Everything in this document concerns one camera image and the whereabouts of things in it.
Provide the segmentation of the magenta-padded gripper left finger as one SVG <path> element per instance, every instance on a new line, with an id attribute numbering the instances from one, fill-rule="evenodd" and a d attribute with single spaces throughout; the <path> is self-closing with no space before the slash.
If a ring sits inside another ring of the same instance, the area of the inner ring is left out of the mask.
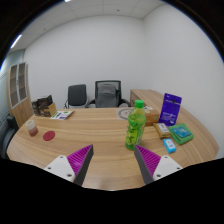
<path id="1" fill-rule="evenodd" d="M 88 145 L 69 156 L 59 155 L 44 170 L 81 186 L 93 154 L 93 145 Z"/>

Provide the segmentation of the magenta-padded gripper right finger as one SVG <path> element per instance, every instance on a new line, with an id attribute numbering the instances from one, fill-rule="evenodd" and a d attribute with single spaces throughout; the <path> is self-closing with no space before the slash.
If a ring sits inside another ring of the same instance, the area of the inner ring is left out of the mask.
<path id="1" fill-rule="evenodd" d="M 138 145 L 135 146 L 134 155 L 145 184 L 150 184 L 182 169 L 182 167 L 168 155 L 159 156 Z"/>

